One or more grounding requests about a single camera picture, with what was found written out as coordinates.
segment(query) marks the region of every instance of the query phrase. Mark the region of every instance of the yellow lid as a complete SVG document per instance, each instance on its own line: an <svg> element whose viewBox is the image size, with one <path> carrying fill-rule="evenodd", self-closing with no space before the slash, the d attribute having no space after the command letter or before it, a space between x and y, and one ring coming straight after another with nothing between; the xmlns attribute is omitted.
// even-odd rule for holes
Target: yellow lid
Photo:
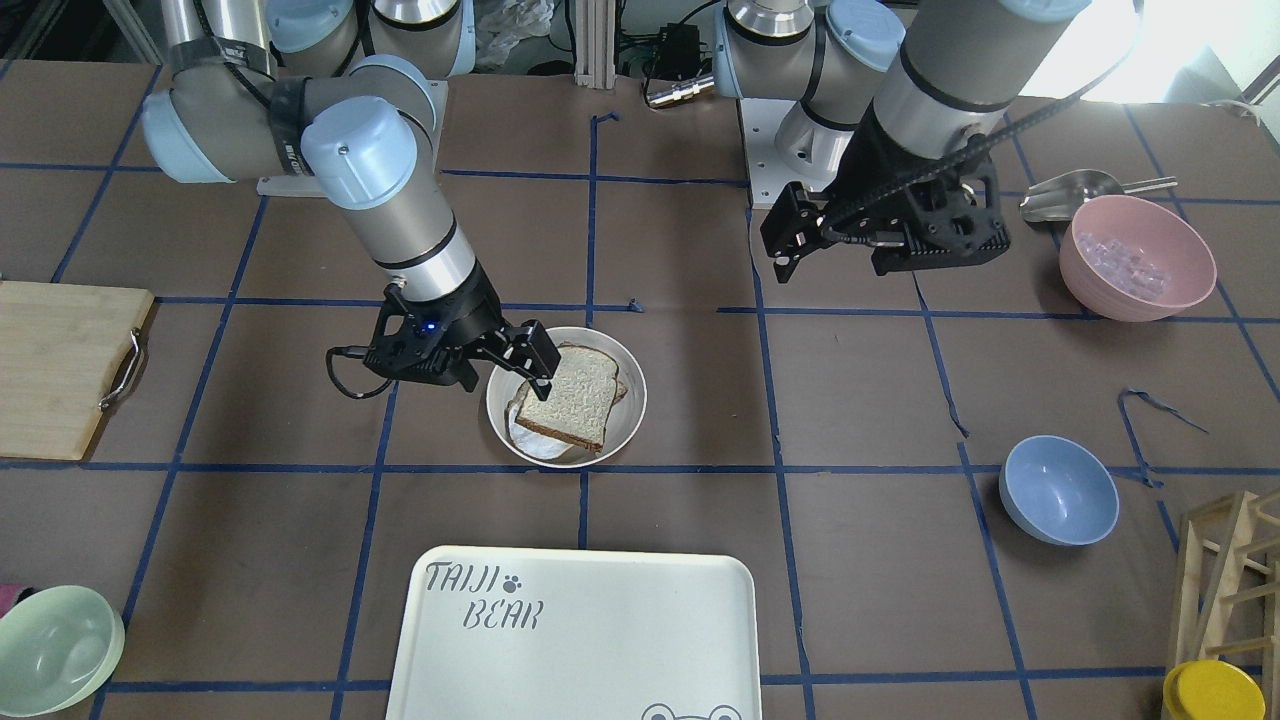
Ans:
<svg viewBox="0 0 1280 720"><path fill-rule="evenodd" d="M1178 720L1262 720L1266 701L1244 670L1220 660L1193 660L1165 678L1165 705Z"/></svg>

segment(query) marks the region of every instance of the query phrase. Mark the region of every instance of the pink bowl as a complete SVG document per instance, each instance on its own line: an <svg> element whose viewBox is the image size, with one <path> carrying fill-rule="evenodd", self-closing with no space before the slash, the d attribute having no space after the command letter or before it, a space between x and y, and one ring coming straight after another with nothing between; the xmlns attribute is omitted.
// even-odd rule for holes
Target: pink bowl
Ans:
<svg viewBox="0 0 1280 720"><path fill-rule="evenodd" d="M1082 255L1079 238L1085 233L1140 251L1146 263L1167 274L1164 291L1155 300L1142 300L1111 284ZM1096 197L1076 210L1057 263L1068 290L1085 307L1129 323L1185 310L1208 297L1217 283L1217 264L1199 233L1160 205L1129 195Z"/></svg>

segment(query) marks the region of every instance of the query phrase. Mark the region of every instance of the blue bowl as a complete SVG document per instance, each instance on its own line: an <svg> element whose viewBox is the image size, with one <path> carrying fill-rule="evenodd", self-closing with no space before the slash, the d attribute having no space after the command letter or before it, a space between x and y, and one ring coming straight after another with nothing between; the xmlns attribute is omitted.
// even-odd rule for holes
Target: blue bowl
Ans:
<svg viewBox="0 0 1280 720"><path fill-rule="evenodd" d="M1018 527L1053 544L1092 544L1120 518L1120 496L1088 450L1056 436L1014 446L1000 470L1000 500Z"/></svg>

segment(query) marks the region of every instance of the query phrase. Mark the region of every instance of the pink object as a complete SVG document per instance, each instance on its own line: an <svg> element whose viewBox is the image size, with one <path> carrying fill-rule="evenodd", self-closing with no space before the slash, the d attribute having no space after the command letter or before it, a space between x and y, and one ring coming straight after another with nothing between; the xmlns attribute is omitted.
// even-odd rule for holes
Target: pink object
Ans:
<svg viewBox="0 0 1280 720"><path fill-rule="evenodd" d="M13 610L13 606L18 605L18 600L29 589L32 589L29 585L0 583L0 618Z"/></svg>
<svg viewBox="0 0 1280 720"><path fill-rule="evenodd" d="M1100 259L1100 246L1125 249L1119 268L1106 266L1111 259ZM1160 205L1128 195L1085 202L1066 228L1057 261L1068 290L1085 307L1130 323L1185 310L1208 297L1217 283L1213 254L1194 228ZM1117 287L1117 275L1128 274L1143 277L1128 290Z"/></svg>

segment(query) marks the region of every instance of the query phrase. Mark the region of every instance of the metal handle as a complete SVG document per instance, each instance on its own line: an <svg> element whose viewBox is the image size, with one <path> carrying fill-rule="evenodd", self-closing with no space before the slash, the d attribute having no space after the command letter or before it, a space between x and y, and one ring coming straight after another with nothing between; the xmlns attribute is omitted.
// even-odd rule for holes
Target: metal handle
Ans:
<svg viewBox="0 0 1280 720"><path fill-rule="evenodd" d="M1152 178L1149 181L1128 182L1120 186L1125 195L1133 195L1135 192L1151 192L1153 190L1165 190L1167 187L1178 187L1178 178Z"/></svg>
<svg viewBox="0 0 1280 720"><path fill-rule="evenodd" d="M115 386L115 389L106 393L106 397L104 397L102 400L97 401L99 410L106 410L108 407L110 407L111 404L120 397L120 393L123 393L125 388L133 384L133 379L138 372L138 368L142 366L142 359L146 355L143 345L138 340L141 336L142 331L138 328L133 328L129 331L129 342L133 343L133 357L129 359L129 365L124 369L124 375L120 377L120 383Z"/></svg>
<svg viewBox="0 0 1280 720"><path fill-rule="evenodd" d="M689 100L690 97L700 92L713 90L714 87L716 77L708 73L705 76L680 81L666 90L655 90L645 95L645 102L650 108L666 108L667 105L675 105L676 102Z"/></svg>

